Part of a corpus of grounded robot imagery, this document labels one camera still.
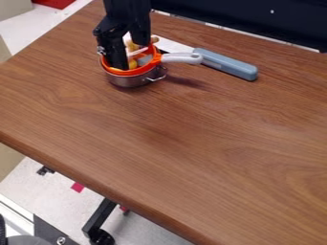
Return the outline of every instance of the black wall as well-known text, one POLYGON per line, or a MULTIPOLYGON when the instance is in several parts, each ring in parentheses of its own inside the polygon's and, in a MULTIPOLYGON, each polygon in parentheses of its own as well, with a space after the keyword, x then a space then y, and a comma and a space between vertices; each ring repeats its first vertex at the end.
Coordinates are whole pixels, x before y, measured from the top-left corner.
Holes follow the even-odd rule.
POLYGON ((327 51, 327 0, 152 0, 152 7, 327 51))

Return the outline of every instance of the wood grain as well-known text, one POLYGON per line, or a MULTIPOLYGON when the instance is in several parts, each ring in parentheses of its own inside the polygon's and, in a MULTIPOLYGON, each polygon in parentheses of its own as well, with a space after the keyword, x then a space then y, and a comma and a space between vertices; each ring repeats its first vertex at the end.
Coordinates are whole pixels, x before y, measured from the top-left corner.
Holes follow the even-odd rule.
POLYGON ((0 141, 196 244, 327 244, 327 57, 154 14, 153 33, 257 65, 120 90, 91 3, 0 67, 0 141))

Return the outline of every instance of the orange lid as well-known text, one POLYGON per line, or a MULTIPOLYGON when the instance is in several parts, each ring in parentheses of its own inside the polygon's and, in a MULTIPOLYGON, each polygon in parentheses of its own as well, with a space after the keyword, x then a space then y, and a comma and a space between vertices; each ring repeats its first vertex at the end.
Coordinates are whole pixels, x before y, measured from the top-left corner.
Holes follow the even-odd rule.
POLYGON ((152 70, 152 68, 156 67, 162 61, 162 55, 159 53, 158 49, 153 44, 151 44, 145 52, 140 54, 139 57, 146 56, 146 55, 153 56, 153 58, 150 62, 148 62, 147 64, 145 64, 139 68, 136 68, 133 70, 127 70, 127 71, 117 69, 114 67, 110 67, 110 65, 104 58, 104 56, 101 56, 100 62, 102 64, 102 67, 108 73, 111 73, 113 75, 122 76, 122 77, 133 77, 133 76, 144 74, 144 73, 152 70))

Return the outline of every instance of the black metal frame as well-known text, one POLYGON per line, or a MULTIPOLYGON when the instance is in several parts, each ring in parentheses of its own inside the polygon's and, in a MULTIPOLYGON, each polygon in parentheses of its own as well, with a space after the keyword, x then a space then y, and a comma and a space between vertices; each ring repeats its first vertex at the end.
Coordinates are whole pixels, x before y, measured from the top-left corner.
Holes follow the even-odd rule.
POLYGON ((115 239, 109 233, 101 229, 104 221, 109 217, 116 203, 104 199, 93 213, 91 218, 86 222, 82 231, 90 239, 91 245, 114 245, 115 239))

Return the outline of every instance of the cooking pot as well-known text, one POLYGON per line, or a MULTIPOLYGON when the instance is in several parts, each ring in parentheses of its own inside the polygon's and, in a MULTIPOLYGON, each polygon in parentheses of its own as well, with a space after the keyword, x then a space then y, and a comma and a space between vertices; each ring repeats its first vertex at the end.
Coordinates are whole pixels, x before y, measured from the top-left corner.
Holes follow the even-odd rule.
POLYGON ((100 64, 107 73, 109 81, 119 87, 138 87, 149 82, 164 79, 167 74, 167 68, 163 63, 188 63, 200 64, 203 61, 202 55, 193 53, 175 53, 165 54, 159 53, 158 49, 152 44, 142 54, 135 56, 135 59, 149 57, 149 61, 139 68, 123 71, 114 67, 110 67, 104 56, 100 57, 100 64))

